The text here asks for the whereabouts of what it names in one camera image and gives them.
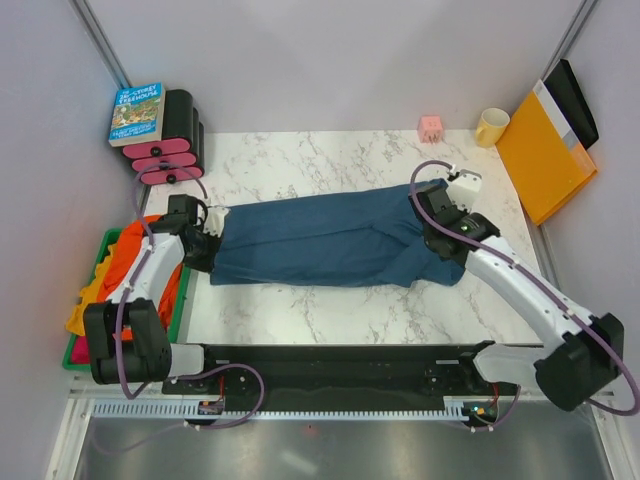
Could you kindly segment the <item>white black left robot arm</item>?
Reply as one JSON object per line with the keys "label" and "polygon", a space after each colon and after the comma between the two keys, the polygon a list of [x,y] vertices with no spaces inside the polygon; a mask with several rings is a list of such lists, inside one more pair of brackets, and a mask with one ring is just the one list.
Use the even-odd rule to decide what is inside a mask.
{"label": "white black left robot arm", "polygon": [[89,365],[99,385],[148,384],[169,377],[172,346],[158,306],[175,269],[209,273],[220,249],[229,209],[208,199],[169,197],[157,220],[139,217],[143,236],[124,278],[83,315]]}

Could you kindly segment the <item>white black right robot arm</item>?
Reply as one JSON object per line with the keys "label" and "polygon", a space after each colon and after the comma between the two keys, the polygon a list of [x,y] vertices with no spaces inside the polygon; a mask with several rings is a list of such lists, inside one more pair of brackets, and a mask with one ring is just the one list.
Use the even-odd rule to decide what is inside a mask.
{"label": "white black right robot arm", "polygon": [[571,412],[628,376],[622,322],[611,313],[594,315],[532,272],[494,224],[451,201],[449,187],[409,187],[425,247],[489,285],[540,341],[537,346],[479,344],[458,368],[460,386],[473,394],[492,383],[536,388],[557,408]]}

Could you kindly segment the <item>blue t shirt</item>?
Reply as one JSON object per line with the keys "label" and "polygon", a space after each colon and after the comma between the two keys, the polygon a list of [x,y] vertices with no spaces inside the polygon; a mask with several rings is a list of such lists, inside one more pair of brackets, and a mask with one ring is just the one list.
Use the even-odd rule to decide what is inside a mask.
{"label": "blue t shirt", "polygon": [[425,246],[409,188],[398,185],[231,207],[210,282],[408,288],[453,286],[463,274]]}

